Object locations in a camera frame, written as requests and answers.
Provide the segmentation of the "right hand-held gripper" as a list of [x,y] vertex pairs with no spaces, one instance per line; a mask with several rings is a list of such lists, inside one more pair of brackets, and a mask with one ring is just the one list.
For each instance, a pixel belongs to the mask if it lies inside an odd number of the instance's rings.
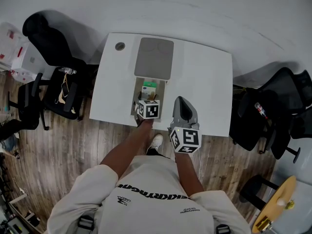
[[182,96],[175,100],[173,121],[168,133],[176,153],[192,154],[201,147],[202,134],[197,110]]

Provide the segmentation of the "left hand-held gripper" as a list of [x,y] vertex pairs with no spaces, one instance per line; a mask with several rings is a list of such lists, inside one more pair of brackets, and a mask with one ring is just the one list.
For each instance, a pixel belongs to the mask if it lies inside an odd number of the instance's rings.
[[160,112],[160,100],[141,100],[142,92],[138,94],[138,101],[133,103],[134,118],[137,126],[144,120],[158,119]]

